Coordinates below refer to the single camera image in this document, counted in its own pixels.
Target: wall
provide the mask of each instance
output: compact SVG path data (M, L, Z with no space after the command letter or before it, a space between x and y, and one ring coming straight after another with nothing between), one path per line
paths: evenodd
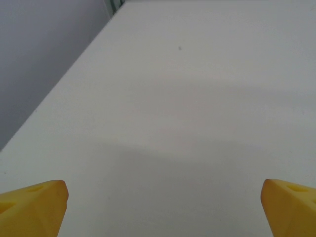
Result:
M0 2L0 149L109 18L103 0Z

